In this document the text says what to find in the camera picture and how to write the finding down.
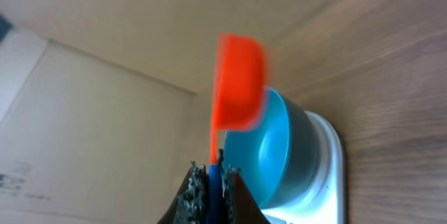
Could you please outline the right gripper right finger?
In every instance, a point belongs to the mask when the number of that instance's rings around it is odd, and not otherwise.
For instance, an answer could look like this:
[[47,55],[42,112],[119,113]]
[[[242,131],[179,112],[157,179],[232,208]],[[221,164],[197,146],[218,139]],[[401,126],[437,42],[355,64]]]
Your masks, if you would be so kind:
[[228,168],[223,174],[223,223],[269,224],[247,188],[240,168]]

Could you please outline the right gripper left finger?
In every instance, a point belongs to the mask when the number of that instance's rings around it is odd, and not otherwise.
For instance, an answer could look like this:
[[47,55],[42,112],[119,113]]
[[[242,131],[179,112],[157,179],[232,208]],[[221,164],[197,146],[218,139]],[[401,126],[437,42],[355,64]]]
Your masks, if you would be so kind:
[[206,166],[191,162],[176,196],[158,224],[205,224],[208,208]]

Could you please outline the orange scoop with blue handle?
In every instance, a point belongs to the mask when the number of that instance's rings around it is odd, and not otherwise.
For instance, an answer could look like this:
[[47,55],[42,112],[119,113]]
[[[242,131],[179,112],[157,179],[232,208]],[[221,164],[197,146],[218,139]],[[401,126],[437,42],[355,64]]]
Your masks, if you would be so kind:
[[246,36],[219,37],[210,119],[210,168],[207,223],[223,221],[222,167],[217,131],[246,131],[258,121],[263,106],[265,54],[260,43]]

